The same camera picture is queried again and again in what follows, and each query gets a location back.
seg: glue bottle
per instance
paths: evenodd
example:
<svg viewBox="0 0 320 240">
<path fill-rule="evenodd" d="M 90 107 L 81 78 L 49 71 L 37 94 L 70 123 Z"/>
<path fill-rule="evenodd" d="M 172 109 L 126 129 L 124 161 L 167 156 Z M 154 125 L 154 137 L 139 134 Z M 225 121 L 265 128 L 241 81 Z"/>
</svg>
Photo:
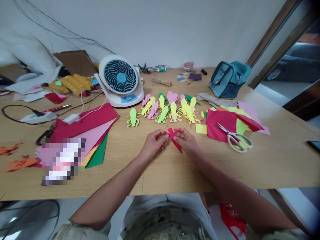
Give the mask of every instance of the glue bottle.
<svg viewBox="0 0 320 240">
<path fill-rule="evenodd" d="M 164 72 L 166 70 L 166 68 L 159 68 L 157 69 L 157 72 Z"/>
</svg>

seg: white cloth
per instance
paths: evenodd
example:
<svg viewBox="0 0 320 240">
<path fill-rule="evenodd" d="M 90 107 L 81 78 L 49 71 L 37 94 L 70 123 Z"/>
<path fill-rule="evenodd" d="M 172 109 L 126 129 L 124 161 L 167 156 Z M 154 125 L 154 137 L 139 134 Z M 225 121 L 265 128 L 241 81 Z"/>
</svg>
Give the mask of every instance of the white cloth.
<svg viewBox="0 0 320 240">
<path fill-rule="evenodd" d="M 225 107 L 237 107 L 236 100 L 227 100 L 227 99 L 217 99 L 214 96 L 211 96 L 207 93 L 199 93 L 196 95 L 197 100 L 207 101 L 214 108 L 218 108 L 221 105 Z"/>
</svg>

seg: doorway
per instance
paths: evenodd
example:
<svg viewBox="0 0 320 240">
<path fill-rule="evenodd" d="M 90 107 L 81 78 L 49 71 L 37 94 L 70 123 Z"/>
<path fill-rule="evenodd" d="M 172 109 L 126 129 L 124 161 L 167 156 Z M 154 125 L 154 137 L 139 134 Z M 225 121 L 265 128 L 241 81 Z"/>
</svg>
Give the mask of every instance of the doorway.
<svg viewBox="0 0 320 240">
<path fill-rule="evenodd" d="M 320 19 L 316 20 L 255 88 L 284 106 L 320 79 Z"/>
</svg>

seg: purple notebook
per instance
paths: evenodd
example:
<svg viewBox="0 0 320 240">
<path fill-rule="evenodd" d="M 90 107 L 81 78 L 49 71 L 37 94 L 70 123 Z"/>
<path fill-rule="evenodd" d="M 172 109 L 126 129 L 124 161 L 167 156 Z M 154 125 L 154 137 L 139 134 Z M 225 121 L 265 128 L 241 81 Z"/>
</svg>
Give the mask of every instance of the purple notebook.
<svg viewBox="0 0 320 240">
<path fill-rule="evenodd" d="M 199 73 L 190 73 L 189 80 L 201 81 L 201 74 L 199 74 Z"/>
</svg>

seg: blue fan grille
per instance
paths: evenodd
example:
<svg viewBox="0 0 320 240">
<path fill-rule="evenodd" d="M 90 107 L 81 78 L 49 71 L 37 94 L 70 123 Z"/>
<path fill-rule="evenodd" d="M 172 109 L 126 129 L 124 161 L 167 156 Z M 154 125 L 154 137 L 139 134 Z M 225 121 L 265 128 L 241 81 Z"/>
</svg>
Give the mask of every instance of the blue fan grille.
<svg viewBox="0 0 320 240">
<path fill-rule="evenodd" d="M 130 92 L 136 86 L 136 74 L 132 67 L 124 61 L 112 60 L 104 68 L 107 84 L 115 91 Z"/>
</svg>

